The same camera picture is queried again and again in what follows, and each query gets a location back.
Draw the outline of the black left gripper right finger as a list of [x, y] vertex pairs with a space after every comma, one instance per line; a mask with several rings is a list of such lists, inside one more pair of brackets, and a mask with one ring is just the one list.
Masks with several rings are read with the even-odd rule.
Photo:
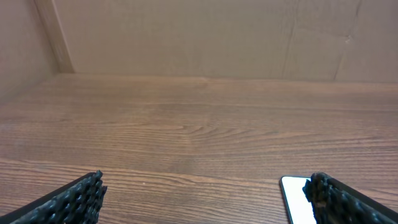
[[303, 192], [317, 224], [397, 224], [397, 212], [325, 173], [312, 174]]

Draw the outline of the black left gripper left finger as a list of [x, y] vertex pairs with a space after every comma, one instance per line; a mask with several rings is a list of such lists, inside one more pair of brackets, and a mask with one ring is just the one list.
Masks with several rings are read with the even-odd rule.
[[107, 187], [100, 170], [60, 187], [1, 217], [1, 224], [97, 223]]

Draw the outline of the blue smartphone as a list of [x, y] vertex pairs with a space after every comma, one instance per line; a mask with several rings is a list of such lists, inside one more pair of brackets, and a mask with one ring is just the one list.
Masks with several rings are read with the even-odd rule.
[[290, 224], [316, 224], [312, 204], [307, 200], [303, 188], [309, 177], [282, 176], [280, 187], [287, 218]]

